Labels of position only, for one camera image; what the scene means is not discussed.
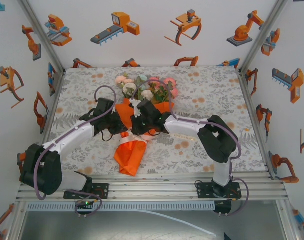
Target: white flower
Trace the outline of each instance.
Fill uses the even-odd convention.
[[[141,93],[141,96],[149,101],[151,101],[151,99],[153,98],[153,94],[150,90],[144,90],[142,93]]]
[[[135,91],[136,90],[136,85],[135,84],[133,84],[133,83],[127,83],[127,84],[125,84],[124,85],[124,87],[123,87],[123,93],[124,94],[128,94],[128,95],[130,95],[129,93],[128,93],[128,90],[127,89],[133,89],[133,91]]]

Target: orange paper wrap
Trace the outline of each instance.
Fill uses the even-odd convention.
[[[134,109],[129,107],[129,104],[129,99],[125,98],[122,104],[115,106],[123,124],[128,129],[132,127],[131,116],[134,115]],[[168,102],[158,103],[154,106],[161,113],[170,111]],[[144,156],[146,144],[153,137],[148,133],[141,136],[134,136],[130,131],[121,133],[121,137],[122,140],[115,151],[114,159],[120,165],[120,173],[135,176]]]

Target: black mounting plate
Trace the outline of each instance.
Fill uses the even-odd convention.
[[[107,199],[108,196],[108,183],[93,183],[93,192],[91,194],[98,195],[101,199]],[[71,193],[69,191],[64,192],[64,199],[77,199],[81,200],[88,197],[88,195],[81,195],[76,193]]]
[[[213,185],[211,182],[198,182],[195,183],[197,188],[197,197],[199,199],[240,199],[242,197],[240,185],[238,182],[229,183],[226,188],[226,195],[224,197],[218,197],[213,191]]]

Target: metal bar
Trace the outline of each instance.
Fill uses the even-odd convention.
[[[289,200],[277,200],[276,206],[284,230],[286,240],[300,240],[300,233],[294,219]]]
[[[278,16],[281,14],[284,6],[289,0],[277,0],[274,7],[272,8],[269,16],[265,20],[261,31],[259,32],[258,36],[256,37],[252,48],[250,49],[249,53],[247,54],[243,65],[241,67],[241,75],[245,75],[248,67],[250,66],[251,62],[253,61],[255,55],[260,51],[261,46],[263,45],[267,36],[269,36],[269,32],[271,31],[273,24],[275,23]]]
[[[116,180],[161,180],[166,179],[204,179],[204,178],[213,178],[212,172],[197,172],[197,173],[157,173],[157,174],[137,174],[135,177],[124,175],[124,174],[115,174],[115,175],[91,175],[93,179],[116,179]],[[257,172],[257,171],[245,171],[245,172],[233,172],[234,177],[238,178],[269,178],[268,172]]]
[[[51,42],[49,41],[46,33],[43,30],[42,25],[38,21],[33,9],[31,8],[30,4],[28,3],[28,0],[17,0],[17,1],[20,4],[20,6],[21,6],[23,12],[25,13],[27,19],[31,23],[34,32],[39,37],[43,47],[46,49],[49,57],[51,58],[51,60],[55,64],[56,70],[60,73],[60,75],[63,75],[64,67],[63,67],[60,59],[58,58],[57,54],[55,53]]]
[[[15,204],[13,224],[11,228],[8,230],[8,234],[6,235],[4,240],[12,240],[12,239],[16,240],[19,238],[24,223],[26,207],[27,207],[27,203],[25,202],[18,202]]]
[[[58,87],[55,90],[55,96],[54,96],[55,98],[54,98],[54,103],[53,103],[53,106],[52,106],[52,110],[51,110],[51,113],[50,113],[50,115],[49,115],[49,117],[46,121],[46,124],[45,124],[42,144],[48,142],[48,138],[50,136],[51,129],[52,129],[52,126],[53,126],[53,121],[54,121],[54,116],[55,116],[55,111],[56,111],[56,108],[57,108],[58,100],[59,100],[60,95],[61,95],[63,82],[64,82],[64,76],[60,76],[60,78],[58,80]]]
[[[250,200],[265,199],[286,199],[287,194],[284,184],[279,181],[269,180],[265,183],[248,183]],[[243,184],[240,184],[242,199],[246,197],[246,189]],[[23,185],[17,195],[17,201],[36,201],[34,189]],[[125,184],[110,184],[108,199],[105,202],[113,201],[200,201],[197,199],[197,192],[194,187],[194,182],[176,184],[170,181],[154,182],[141,181],[141,184],[132,182]],[[45,201],[67,201],[74,200],[63,199],[63,191],[57,191],[52,195],[47,196]]]
[[[151,191],[153,188],[157,187],[157,190],[161,191],[193,191],[195,190],[194,183],[190,184],[182,184],[182,183],[172,183],[172,184],[131,184],[131,183],[125,183],[125,184],[110,184],[109,191],[122,191],[124,189],[124,186],[127,186],[126,191]],[[248,183],[247,186],[251,189],[256,190],[265,190],[266,188],[273,189],[273,190],[282,190],[284,189],[284,185],[277,183],[277,184],[266,184],[266,183]],[[34,191],[34,189],[30,186],[23,185],[20,187],[20,192],[25,191]]]
[[[260,152],[261,152],[262,159],[267,165],[268,172],[269,172],[271,178],[275,179],[275,174],[273,172],[272,163],[271,163],[270,158],[268,156],[266,143],[263,140],[263,137],[261,135],[261,131],[259,130],[259,125],[260,124],[259,124],[258,119],[256,117],[255,108],[253,106],[253,102],[252,102],[250,93],[248,91],[247,85],[246,85],[245,75],[241,74],[241,76],[239,77],[239,82],[240,82],[240,87],[241,87],[241,90],[242,90],[242,93],[243,93],[243,96],[244,96],[244,101],[245,101],[246,106],[247,106],[248,114],[249,114],[251,122],[252,122],[252,126],[253,126],[253,130],[254,130],[254,133],[255,133],[255,136],[256,136],[257,144],[258,144],[258,147],[259,147]]]

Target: floor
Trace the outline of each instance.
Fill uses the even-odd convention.
[[[242,155],[233,163],[233,171],[265,171],[251,120],[233,67],[132,67],[132,68],[73,68],[65,75],[53,121],[50,139],[72,127],[80,116],[96,107],[94,92],[101,85],[113,87],[117,103],[123,95],[115,85],[115,78],[127,72],[134,79],[138,75],[148,78],[171,77],[177,81],[179,95],[174,99],[177,115],[196,119],[220,116],[233,130],[242,147]],[[108,89],[98,97],[112,99]],[[113,159],[120,136],[103,142],[101,135],[83,143],[62,161],[62,169],[80,171],[87,175],[119,174]],[[197,139],[181,135],[160,134],[147,145],[137,174],[172,174],[212,172],[213,161],[207,156]]]

